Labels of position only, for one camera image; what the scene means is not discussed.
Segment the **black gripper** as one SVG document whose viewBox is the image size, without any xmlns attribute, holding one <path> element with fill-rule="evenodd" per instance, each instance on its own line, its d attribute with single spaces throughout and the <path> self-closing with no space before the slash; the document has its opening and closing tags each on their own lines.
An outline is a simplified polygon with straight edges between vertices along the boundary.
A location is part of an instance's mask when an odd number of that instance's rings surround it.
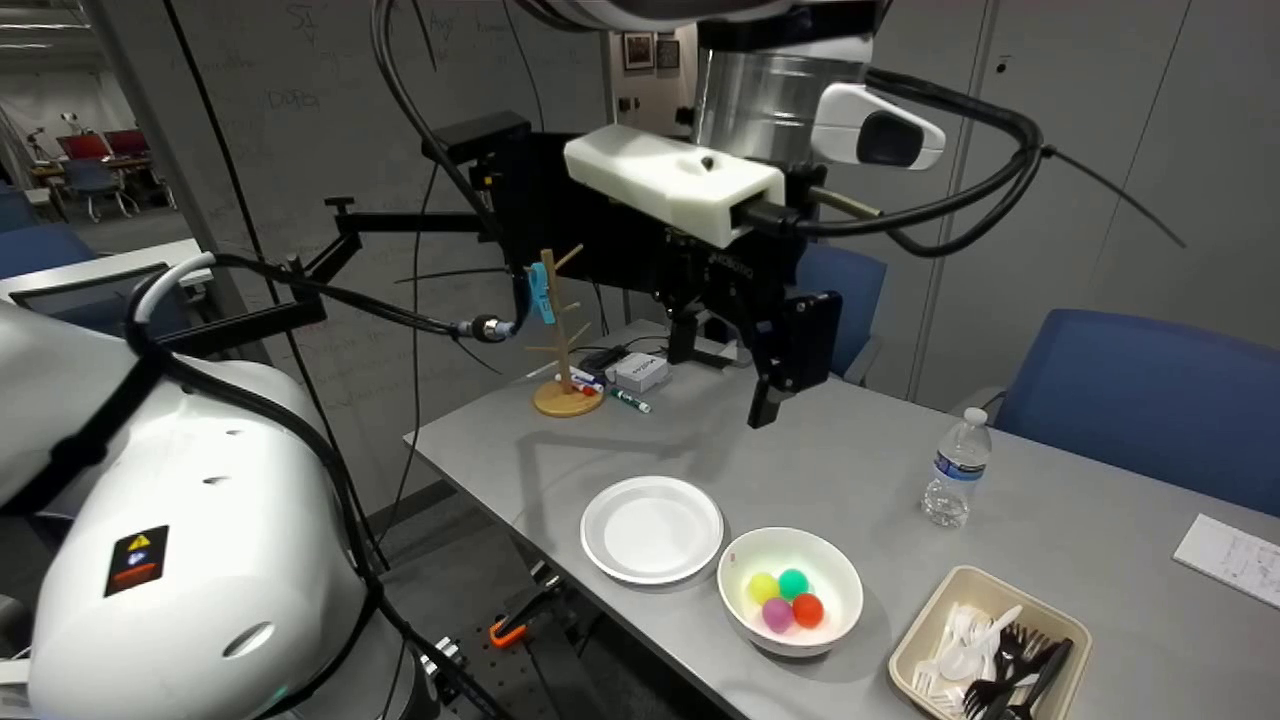
<svg viewBox="0 0 1280 720">
<path fill-rule="evenodd" d="M 832 370 L 840 301 L 799 289 L 799 238 L 748 233 L 729 248 L 670 238 L 661 301 L 674 312 L 674 357 L 697 361 L 703 322 L 719 321 L 754 357 L 756 388 L 748 427 L 776 422 L 784 391 L 806 391 Z"/>
</svg>

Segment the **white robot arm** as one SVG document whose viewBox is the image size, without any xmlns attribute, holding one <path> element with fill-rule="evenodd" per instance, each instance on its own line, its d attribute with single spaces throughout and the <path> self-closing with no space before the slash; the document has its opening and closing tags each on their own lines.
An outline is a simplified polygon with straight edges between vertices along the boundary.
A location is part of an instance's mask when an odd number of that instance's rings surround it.
<svg viewBox="0 0 1280 720">
<path fill-rule="evenodd" d="M 697 27 L 707 47 L 684 138 L 603 125 L 517 138 L 498 198 L 471 207 L 507 254 L 532 248 L 526 189 L 545 182 L 634 248 L 674 248 L 679 304 L 743 332 L 754 417 L 830 361 L 837 332 L 784 292 L 830 222 L 808 211 L 815 163 L 924 166 L 945 153 L 936 107 L 1016 138 L 988 178 L 875 219 L 884 234 L 970 204 L 1005 215 L 1039 166 L 1039 129 L 988 101 L 887 73 L 871 34 L 887 0 L 564 0 L 581 31 Z M 35 720 L 279 720 L 305 706 L 397 606 L 351 478 L 288 376 L 201 361 L 161 341 L 150 278 L 118 335 L 10 312 L 4 506 L 71 506 L 26 658 Z"/>
</svg>

